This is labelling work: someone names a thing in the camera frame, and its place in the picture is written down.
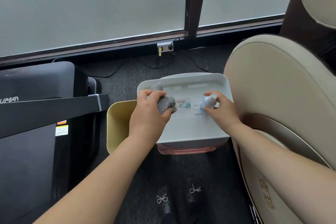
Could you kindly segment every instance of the gray carpet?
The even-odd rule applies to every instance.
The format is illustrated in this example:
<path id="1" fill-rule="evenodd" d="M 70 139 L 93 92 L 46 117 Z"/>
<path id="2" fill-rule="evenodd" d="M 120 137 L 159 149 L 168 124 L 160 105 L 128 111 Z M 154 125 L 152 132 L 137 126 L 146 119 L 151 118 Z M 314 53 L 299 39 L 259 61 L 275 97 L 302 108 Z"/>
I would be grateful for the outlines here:
<path id="1" fill-rule="evenodd" d="M 137 58 L 145 64 L 157 66 L 174 59 L 170 64 L 151 69 L 135 59 L 127 62 L 110 78 L 98 78 L 103 86 L 103 93 L 110 96 L 112 103 L 136 99 L 137 86 L 145 80 L 158 79 L 167 75 L 202 72 L 186 55 L 191 56 L 199 66 L 213 73 L 223 73 L 225 63 L 235 44 L 208 48 L 197 48 L 176 52 L 175 57 L 164 54 Z M 124 60 L 115 60 L 81 65 L 91 75 L 108 75 Z M 93 170 L 106 157 L 106 119 L 101 125 L 100 150 L 92 167 Z M 175 195 L 179 223 L 187 223 L 183 203 L 184 187 L 188 183 L 197 183 L 203 187 L 206 195 L 204 223 L 252 223 L 250 208 L 242 184 L 232 143 L 212 153 L 192 155 L 161 155 L 153 149 L 134 176 L 131 186 L 121 205 L 115 224 L 159 224 L 156 191 L 164 184 L 169 184 Z"/>

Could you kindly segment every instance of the yellow trash bin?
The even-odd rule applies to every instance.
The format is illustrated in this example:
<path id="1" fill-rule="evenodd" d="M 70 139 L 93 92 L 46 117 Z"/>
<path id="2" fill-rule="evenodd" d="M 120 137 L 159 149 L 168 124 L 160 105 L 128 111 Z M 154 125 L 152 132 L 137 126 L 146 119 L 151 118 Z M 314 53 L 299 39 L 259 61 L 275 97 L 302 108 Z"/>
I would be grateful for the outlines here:
<path id="1" fill-rule="evenodd" d="M 111 154 L 128 137 L 129 120 L 137 105 L 136 100 L 117 102 L 107 111 L 107 151 Z"/>

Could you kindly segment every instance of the hand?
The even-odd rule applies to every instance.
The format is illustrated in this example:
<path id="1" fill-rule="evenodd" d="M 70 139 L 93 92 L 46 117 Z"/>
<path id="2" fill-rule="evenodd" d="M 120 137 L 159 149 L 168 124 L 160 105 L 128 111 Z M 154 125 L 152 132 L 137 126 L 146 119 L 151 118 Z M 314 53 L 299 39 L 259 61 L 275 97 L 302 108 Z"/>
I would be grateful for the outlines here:
<path id="1" fill-rule="evenodd" d="M 173 111 L 173 108 L 168 108 L 162 115 L 159 113 L 158 100 L 165 95 L 161 90 L 139 92 L 135 110 L 129 121 L 129 136 L 140 137 L 153 144 L 158 141 Z"/>
<path id="2" fill-rule="evenodd" d="M 242 124 L 239 120 L 235 104 L 219 91 L 208 91 L 205 92 L 204 95 L 210 96 L 213 93 L 217 94 L 219 107 L 214 107 L 214 109 L 204 107 L 203 110 L 211 116 L 211 118 L 225 133 L 230 135 L 233 125 Z"/>

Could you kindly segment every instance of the cleaning rag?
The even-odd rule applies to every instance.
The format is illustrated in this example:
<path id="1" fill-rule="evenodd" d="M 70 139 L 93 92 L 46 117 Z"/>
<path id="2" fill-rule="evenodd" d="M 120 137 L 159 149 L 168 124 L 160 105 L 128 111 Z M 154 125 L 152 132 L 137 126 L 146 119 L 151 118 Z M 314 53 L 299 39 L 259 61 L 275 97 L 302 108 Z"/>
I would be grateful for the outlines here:
<path id="1" fill-rule="evenodd" d="M 162 82 L 159 82 L 151 87 L 152 90 L 163 90 Z M 172 113 L 177 111 L 176 101 L 173 97 L 160 97 L 159 101 L 157 102 L 157 109 L 159 110 L 160 114 L 163 114 L 169 107 L 173 108 Z"/>

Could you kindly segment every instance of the white spray bottle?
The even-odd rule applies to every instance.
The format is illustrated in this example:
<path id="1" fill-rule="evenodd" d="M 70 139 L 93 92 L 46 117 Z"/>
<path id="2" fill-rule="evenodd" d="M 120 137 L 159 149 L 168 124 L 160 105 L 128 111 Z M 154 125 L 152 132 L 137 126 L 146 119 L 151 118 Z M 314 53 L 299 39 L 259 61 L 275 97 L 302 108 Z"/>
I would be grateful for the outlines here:
<path id="1" fill-rule="evenodd" d="M 209 107 L 209 108 L 212 108 L 216 105 L 217 103 L 217 94 L 216 93 L 213 93 L 212 95 L 208 96 L 208 97 L 205 97 L 203 102 L 201 103 L 201 106 L 200 106 L 200 110 L 202 112 L 206 112 L 203 110 L 203 107 Z"/>

